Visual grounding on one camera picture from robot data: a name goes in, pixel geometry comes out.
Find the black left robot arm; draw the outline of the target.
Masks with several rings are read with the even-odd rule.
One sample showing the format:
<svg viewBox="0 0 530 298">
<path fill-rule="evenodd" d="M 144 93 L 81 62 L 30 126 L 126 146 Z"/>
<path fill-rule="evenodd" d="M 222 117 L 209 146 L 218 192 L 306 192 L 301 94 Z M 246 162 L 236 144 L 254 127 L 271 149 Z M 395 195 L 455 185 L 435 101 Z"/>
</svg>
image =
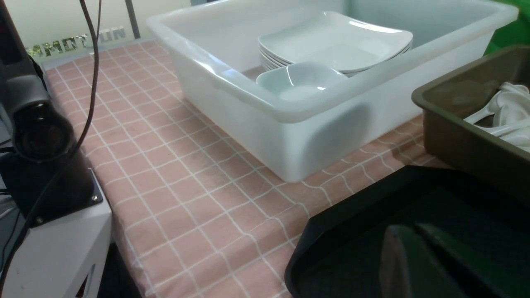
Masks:
<svg viewBox="0 0 530 298">
<path fill-rule="evenodd" d="M 12 151 L 1 177 L 31 228 L 93 204 L 94 181 L 70 121 L 55 107 L 40 67 L 1 2 L 1 121 Z"/>
</svg>

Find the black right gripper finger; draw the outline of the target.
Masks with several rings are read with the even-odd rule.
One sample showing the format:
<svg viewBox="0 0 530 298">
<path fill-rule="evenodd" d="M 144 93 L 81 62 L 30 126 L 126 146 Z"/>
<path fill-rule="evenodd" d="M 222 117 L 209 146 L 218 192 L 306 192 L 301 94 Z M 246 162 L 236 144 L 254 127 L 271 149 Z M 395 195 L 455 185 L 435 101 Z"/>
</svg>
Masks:
<svg viewBox="0 0 530 298">
<path fill-rule="evenodd" d="M 384 298 L 528 298 L 529 281 L 425 223 L 390 225 L 383 236 Z"/>
</svg>

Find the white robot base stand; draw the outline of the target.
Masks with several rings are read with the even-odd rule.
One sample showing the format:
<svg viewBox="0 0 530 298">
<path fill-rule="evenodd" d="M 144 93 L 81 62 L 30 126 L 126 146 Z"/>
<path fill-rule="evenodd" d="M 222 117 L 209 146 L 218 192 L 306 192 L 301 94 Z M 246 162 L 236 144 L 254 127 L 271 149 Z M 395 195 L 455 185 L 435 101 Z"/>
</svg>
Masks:
<svg viewBox="0 0 530 298">
<path fill-rule="evenodd" d="M 3 298 L 96 298 L 112 212 L 98 204 L 29 230 L 7 269 Z"/>
</svg>

